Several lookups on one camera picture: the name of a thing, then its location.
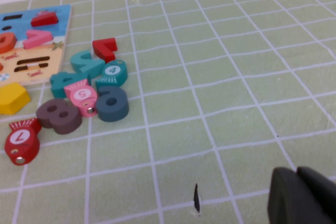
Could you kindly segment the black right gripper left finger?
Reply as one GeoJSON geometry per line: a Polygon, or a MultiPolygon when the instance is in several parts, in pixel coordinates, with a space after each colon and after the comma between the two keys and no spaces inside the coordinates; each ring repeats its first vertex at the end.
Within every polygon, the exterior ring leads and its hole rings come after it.
{"type": "Polygon", "coordinates": [[[271,224],[335,223],[324,213],[297,171],[285,167],[272,171],[267,212],[271,224]]]}

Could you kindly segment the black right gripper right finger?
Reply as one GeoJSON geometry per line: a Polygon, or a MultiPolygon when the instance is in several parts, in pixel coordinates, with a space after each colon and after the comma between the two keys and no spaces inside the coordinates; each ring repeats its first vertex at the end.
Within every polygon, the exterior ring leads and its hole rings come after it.
{"type": "Polygon", "coordinates": [[[324,213],[335,221],[335,183],[306,166],[298,167],[297,174],[308,186],[324,213]]]}

